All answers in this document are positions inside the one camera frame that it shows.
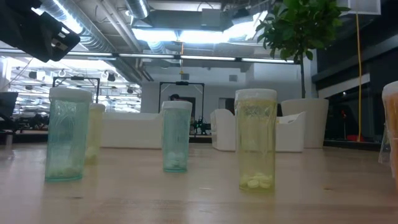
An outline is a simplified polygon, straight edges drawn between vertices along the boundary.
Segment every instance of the white planter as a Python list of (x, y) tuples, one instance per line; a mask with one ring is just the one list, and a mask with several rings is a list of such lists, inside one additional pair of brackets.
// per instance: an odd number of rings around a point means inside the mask
[(329, 101), (325, 99), (286, 100), (281, 103), (281, 106), (284, 116), (307, 112), (304, 147), (322, 148)]

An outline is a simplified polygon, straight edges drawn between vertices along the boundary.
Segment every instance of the orange cable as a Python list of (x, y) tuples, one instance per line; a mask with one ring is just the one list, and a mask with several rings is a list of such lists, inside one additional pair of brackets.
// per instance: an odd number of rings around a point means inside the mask
[(357, 141), (361, 141), (361, 131), (362, 131), (362, 61), (361, 61), (361, 39), (359, 38), (359, 18), (358, 18), (358, 10), (356, 11), (356, 38), (358, 45), (358, 63), (359, 63), (359, 108), (358, 108), (358, 139)]

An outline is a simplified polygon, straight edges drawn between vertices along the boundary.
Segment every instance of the desk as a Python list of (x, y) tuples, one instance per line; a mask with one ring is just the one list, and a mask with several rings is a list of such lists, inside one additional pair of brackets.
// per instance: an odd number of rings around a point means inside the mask
[(162, 171), (160, 150), (102, 149), (83, 180), (44, 183), (45, 145), (0, 151), (2, 224), (397, 223), (398, 196), (378, 154), (278, 153), (274, 195), (238, 189), (233, 152), (190, 145), (187, 173)]

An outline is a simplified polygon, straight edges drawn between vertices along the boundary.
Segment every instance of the plastic container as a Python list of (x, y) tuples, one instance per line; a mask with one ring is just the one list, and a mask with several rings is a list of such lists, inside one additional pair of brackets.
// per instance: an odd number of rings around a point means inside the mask
[(236, 153), (242, 190), (275, 189), (276, 95), (275, 90), (266, 89), (236, 92)]
[(85, 90), (63, 87), (50, 89), (46, 181), (76, 180), (82, 177), (92, 97)]
[(86, 149), (86, 165), (96, 164), (98, 152), (101, 147), (102, 135), (102, 118), (105, 112), (105, 105), (100, 103), (92, 103), (90, 105), (87, 149)]
[(395, 176), (398, 191), (398, 82), (393, 82), (383, 88), (382, 99), (386, 114), (386, 134), (391, 147), (390, 163), (392, 175)]
[(192, 104), (187, 101), (165, 101), (163, 114), (163, 170), (187, 171), (189, 130)]

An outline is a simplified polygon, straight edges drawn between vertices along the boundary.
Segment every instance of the white cap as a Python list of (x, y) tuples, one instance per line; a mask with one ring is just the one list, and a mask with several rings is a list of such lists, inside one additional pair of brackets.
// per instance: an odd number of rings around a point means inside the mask
[(192, 103), (188, 101), (165, 101), (162, 103), (162, 109), (180, 108), (192, 110)]
[(90, 101), (93, 99), (93, 94), (86, 90), (72, 89), (65, 87), (53, 87), (50, 89), (50, 98), (58, 99), (76, 99), (83, 101)]
[(101, 103), (92, 103), (90, 105), (90, 109), (91, 110), (100, 110), (101, 112), (105, 111), (105, 105), (101, 104)]
[(391, 94), (398, 93), (398, 81), (387, 84), (383, 88), (382, 98)]
[(262, 99), (276, 101), (276, 91), (268, 89), (245, 89), (235, 93), (235, 100)]

